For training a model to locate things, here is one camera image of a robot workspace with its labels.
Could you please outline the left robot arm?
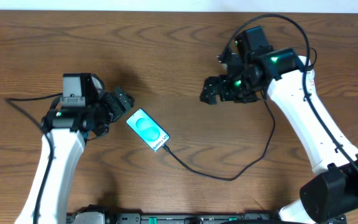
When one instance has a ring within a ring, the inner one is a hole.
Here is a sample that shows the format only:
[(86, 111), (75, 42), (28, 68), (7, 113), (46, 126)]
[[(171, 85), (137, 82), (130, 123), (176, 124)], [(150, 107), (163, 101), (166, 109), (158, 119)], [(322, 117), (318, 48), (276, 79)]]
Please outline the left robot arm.
[(88, 142), (109, 132), (109, 125), (134, 106), (122, 88), (108, 92), (93, 73), (63, 74), (63, 91), (37, 127), (42, 132), (39, 164), (16, 223), (65, 223), (76, 166)]

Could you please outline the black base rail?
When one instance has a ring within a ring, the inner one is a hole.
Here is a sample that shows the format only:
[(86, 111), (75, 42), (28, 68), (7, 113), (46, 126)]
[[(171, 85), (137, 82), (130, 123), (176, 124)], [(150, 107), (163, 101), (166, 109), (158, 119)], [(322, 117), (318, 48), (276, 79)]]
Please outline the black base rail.
[(218, 224), (218, 223), (283, 223), (271, 213), (245, 213), (231, 215), (145, 215), (139, 213), (103, 214), (84, 212), (67, 215), (67, 223), (106, 223), (106, 224)]

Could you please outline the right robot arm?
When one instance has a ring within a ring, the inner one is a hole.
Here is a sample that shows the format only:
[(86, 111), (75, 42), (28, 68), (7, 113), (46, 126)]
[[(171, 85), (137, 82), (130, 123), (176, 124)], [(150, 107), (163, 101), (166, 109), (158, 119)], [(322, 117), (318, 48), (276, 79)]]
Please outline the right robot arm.
[(281, 220), (323, 223), (358, 209), (358, 148), (341, 132), (316, 94), (314, 70), (293, 49), (275, 50), (261, 27), (235, 38), (220, 62), (226, 74), (209, 77), (200, 99), (253, 103), (272, 100), (300, 139), (314, 178), (278, 212)]

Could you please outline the white power strip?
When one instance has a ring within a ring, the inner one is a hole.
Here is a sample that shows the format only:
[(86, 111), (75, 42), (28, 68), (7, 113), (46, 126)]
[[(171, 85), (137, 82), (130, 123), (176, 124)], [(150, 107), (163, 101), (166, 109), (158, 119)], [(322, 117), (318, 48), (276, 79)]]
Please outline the white power strip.
[[(306, 63), (306, 56), (300, 55), (298, 56), (299, 59), (305, 64)], [(307, 71), (306, 76), (306, 88), (308, 90), (308, 93), (316, 93), (316, 85), (315, 85), (315, 72), (314, 69), (311, 69), (310, 71)]]

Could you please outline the blue Galaxy smartphone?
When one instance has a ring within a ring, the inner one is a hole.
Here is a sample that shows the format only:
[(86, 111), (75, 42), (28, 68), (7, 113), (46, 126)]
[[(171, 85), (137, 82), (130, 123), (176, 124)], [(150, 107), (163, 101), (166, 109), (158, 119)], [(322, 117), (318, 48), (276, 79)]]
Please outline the blue Galaxy smartphone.
[(170, 135), (142, 108), (130, 116), (126, 123), (154, 152), (170, 139)]

